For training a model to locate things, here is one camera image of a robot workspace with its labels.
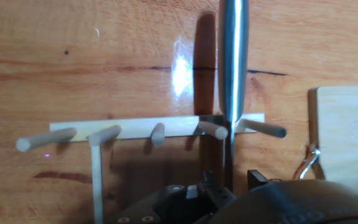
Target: wooden table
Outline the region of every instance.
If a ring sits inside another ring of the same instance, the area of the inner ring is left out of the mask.
[[[218,0],[0,0],[0,223],[93,217],[88,144],[22,153],[19,137],[57,121],[219,113],[217,8]],[[248,68],[244,111],[265,112],[288,136],[238,135],[237,195],[248,169],[293,177],[309,141],[310,88],[358,85],[358,1],[250,1]],[[214,145],[204,137],[104,146],[106,214],[164,185],[194,184],[204,169],[219,173]]]

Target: chrome tube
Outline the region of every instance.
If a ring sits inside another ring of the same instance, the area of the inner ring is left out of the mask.
[[[233,190],[234,123],[242,115],[246,94],[249,30],[248,0],[220,0],[218,32],[219,104],[229,135],[225,140],[225,187]]]

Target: plywood board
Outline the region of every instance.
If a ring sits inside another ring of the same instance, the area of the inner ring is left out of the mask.
[[[310,100],[311,142],[326,180],[358,188],[358,86],[320,87]]]

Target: wooden dowel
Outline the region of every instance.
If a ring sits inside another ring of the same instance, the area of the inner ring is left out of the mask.
[[[165,140],[165,125],[158,123],[152,132],[152,143],[154,146],[161,146]]]
[[[16,142],[16,148],[19,151],[27,152],[37,147],[46,146],[54,142],[61,142],[70,140],[77,134],[75,128],[66,128],[58,131],[52,131],[45,134],[39,134],[37,136],[30,136],[26,138],[20,138]]]
[[[88,137],[89,144],[91,146],[100,146],[107,140],[115,139],[121,131],[122,129],[120,126],[114,125],[113,127],[106,128],[97,133],[91,134]]]
[[[281,126],[260,123],[248,119],[242,119],[241,121],[243,122],[242,125],[244,125],[249,129],[252,129],[260,133],[268,134],[276,138],[284,138],[287,135],[287,130]]]
[[[91,146],[94,223],[103,224],[103,185],[100,144]]]
[[[229,134],[225,127],[206,121],[200,121],[198,123],[198,127],[205,133],[210,134],[219,140],[226,139],[227,135]]]

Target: screw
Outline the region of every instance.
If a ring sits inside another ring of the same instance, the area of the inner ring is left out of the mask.
[[[180,186],[174,186],[174,187],[172,187],[171,189],[172,189],[172,190],[180,190],[181,187],[180,187]]]
[[[130,221],[131,221],[131,219],[128,217],[122,217],[122,218],[118,219],[119,223],[129,223]]]
[[[152,216],[142,218],[142,222],[152,222],[152,221],[154,221],[154,218]]]

